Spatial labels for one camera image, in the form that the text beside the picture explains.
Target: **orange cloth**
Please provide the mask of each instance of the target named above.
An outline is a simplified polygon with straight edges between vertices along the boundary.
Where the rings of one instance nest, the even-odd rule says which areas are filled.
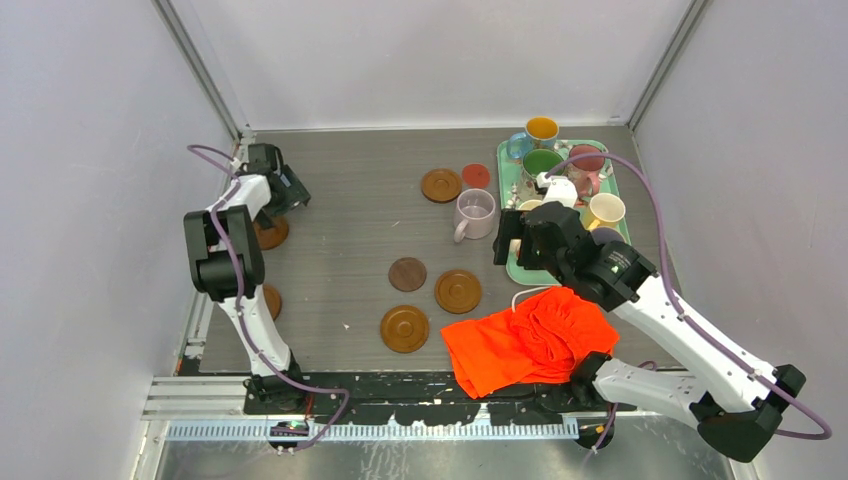
[[[618,333],[571,289],[551,287],[515,308],[441,330],[454,375],[471,398],[514,383],[564,383],[590,352],[612,351]]]

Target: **mug handle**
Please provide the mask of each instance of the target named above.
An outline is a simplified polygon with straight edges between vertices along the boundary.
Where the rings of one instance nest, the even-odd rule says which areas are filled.
[[[589,195],[592,196],[601,193],[601,179],[598,177],[598,172],[589,172],[586,178],[592,182],[592,192]]]
[[[468,226],[468,220],[463,219],[459,222],[459,225],[456,226],[456,230],[453,231],[453,241],[459,243],[465,238],[465,227]]]
[[[521,158],[521,152],[513,152],[512,145],[519,140],[524,140],[527,138],[527,132],[518,132],[515,135],[509,137],[509,140],[506,141],[506,155],[509,158],[519,159]]]

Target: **brown coaster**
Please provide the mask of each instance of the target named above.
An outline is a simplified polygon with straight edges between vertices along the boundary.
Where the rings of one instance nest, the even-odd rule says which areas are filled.
[[[413,292],[427,280],[427,267],[421,260],[403,257],[389,267],[389,283],[401,292]]]
[[[436,302],[450,313],[468,313],[483,298],[483,287],[471,272],[450,270],[436,280]]]
[[[270,285],[262,285],[262,292],[265,294],[265,303],[268,305],[268,311],[271,312],[271,318],[277,320],[283,310],[283,297],[276,288]]]
[[[436,203],[448,203],[462,192],[462,179],[447,168],[437,168],[421,178],[421,193]]]
[[[386,312],[380,323],[383,343],[398,353],[418,350],[430,336],[430,321],[412,305],[398,305]]]
[[[253,231],[256,232],[256,238],[259,239],[259,248],[262,250],[271,250],[279,247],[289,236],[289,222],[286,217],[280,215],[273,218],[273,228],[261,228],[259,222],[253,222]]]

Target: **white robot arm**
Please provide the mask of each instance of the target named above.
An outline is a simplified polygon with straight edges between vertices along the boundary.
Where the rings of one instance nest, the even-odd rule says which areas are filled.
[[[567,183],[562,177],[551,178],[556,179]],[[694,376],[652,372],[596,352],[572,374],[575,394],[588,403],[626,403],[675,418],[697,429],[728,457],[751,461],[777,431],[788,402],[684,321],[669,301],[656,268],[638,251],[620,241],[596,243],[580,223],[579,212],[569,206],[570,189],[557,192],[562,193],[553,196],[556,201],[546,201],[529,212],[501,212],[495,263],[505,262],[509,242],[521,239],[521,266],[544,268],[584,300],[636,326]],[[677,300],[688,321],[744,358],[756,375],[792,397],[798,395],[806,379],[795,367],[775,368],[760,360],[682,299]]]
[[[223,198],[229,198],[226,203],[219,208],[219,211],[227,211],[233,207],[247,207],[250,221],[252,222],[259,211],[268,204],[271,200],[271,189],[268,185],[268,180],[264,175],[245,175],[240,178],[241,185],[237,186],[233,181],[229,189],[224,193]],[[206,211],[211,212],[212,206],[209,206]],[[216,244],[213,247],[216,251],[223,250],[223,246]],[[236,310],[236,297],[230,296],[218,302],[233,325],[244,344],[250,356],[250,371],[254,375],[260,377],[268,377],[274,375],[268,366],[259,359],[259,353],[253,351],[245,338],[244,332],[239,324],[239,319]],[[264,352],[265,356],[274,364],[277,370],[285,372],[289,369],[291,363],[291,351],[286,342],[277,333],[274,326],[274,319],[271,317],[271,312],[268,311],[268,305],[265,302],[265,294],[262,285],[256,285],[251,297],[241,299],[241,307],[246,318],[250,321],[246,322],[248,335],[259,347],[260,352]]]
[[[209,150],[209,147],[192,147]],[[263,211],[279,214],[307,204],[310,196],[294,172],[282,162],[275,146],[253,144],[248,154],[251,161],[241,165],[218,201],[205,210],[185,215],[189,267],[195,288],[207,293],[226,312],[248,352],[251,370],[251,377],[245,382],[248,398],[273,404],[278,411],[290,411],[298,408],[305,396],[304,389],[294,386],[302,384],[302,375],[268,311],[262,289],[265,263],[253,233],[253,220],[259,217],[260,223],[261,220],[270,223]],[[231,254],[241,267],[239,272],[233,268]]]

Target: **pink cup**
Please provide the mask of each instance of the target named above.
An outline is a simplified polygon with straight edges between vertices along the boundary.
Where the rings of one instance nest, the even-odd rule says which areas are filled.
[[[568,152],[568,158],[584,153],[600,153],[597,147],[592,145],[575,145]],[[604,169],[606,159],[604,157],[581,158],[568,165],[568,179],[577,188],[580,198],[591,197],[601,192],[601,170]]]

